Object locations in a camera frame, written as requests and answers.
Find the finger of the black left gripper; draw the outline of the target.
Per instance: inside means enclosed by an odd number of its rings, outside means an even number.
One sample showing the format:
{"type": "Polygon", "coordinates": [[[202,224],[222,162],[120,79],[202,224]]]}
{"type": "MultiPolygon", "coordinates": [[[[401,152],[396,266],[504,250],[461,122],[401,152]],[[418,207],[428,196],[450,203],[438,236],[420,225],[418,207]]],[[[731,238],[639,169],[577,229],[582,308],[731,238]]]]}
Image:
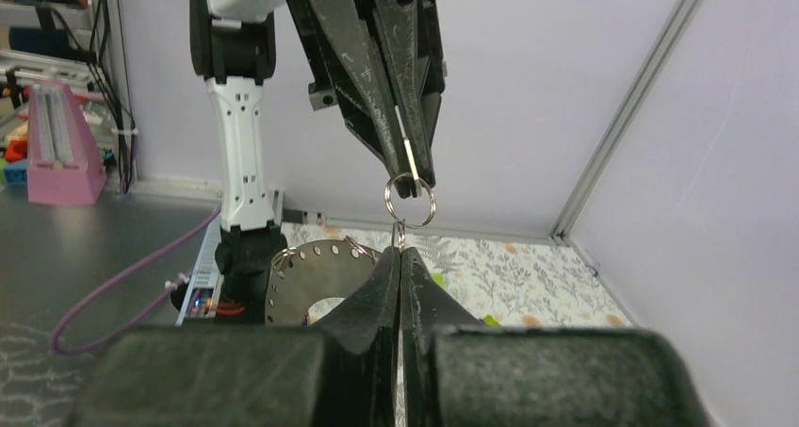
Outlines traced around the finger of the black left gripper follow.
{"type": "Polygon", "coordinates": [[[374,0],[286,0],[310,61],[334,92],[351,133],[391,175],[411,172],[399,108],[375,25],[374,0]]]}
{"type": "Polygon", "coordinates": [[[433,187],[432,140],[446,88],[436,0],[374,0],[386,74],[419,178],[433,187]]]}

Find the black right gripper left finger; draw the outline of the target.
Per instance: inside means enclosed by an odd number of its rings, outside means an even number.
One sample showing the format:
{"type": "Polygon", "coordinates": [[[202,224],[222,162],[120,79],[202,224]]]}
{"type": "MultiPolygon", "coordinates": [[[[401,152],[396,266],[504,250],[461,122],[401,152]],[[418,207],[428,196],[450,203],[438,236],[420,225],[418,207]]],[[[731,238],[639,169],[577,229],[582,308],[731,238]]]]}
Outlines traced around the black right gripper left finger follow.
{"type": "Polygon", "coordinates": [[[309,326],[138,327],[101,353],[72,426],[390,426],[400,252],[309,326]]]}

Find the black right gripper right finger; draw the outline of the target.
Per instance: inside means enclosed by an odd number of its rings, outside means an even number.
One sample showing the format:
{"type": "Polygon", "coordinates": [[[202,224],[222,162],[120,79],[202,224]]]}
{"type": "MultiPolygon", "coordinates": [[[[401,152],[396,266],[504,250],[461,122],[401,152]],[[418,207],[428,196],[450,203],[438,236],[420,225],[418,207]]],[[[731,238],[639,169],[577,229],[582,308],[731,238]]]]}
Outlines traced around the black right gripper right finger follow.
{"type": "Polygon", "coordinates": [[[481,323],[401,255],[411,426],[708,426],[675,348],[645,329],[481,323]]]}

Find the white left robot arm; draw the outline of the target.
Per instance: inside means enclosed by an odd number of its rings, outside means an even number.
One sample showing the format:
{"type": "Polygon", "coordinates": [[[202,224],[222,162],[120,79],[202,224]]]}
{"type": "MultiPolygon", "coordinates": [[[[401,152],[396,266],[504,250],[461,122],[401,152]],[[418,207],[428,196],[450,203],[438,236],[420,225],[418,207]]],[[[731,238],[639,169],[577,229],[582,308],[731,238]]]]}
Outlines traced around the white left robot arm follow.
{"type": "Polygon", "coordinates": [[[268,191],[260,118],[277,64],[275,11],[287,7],[313,79],[314,109],[338,107],[403,198],[432,188],[432,141],[446,88],[436,0],[189,0],[192,65],[222,150],[220,273],[265,271],[285,247],[268,191]]]}

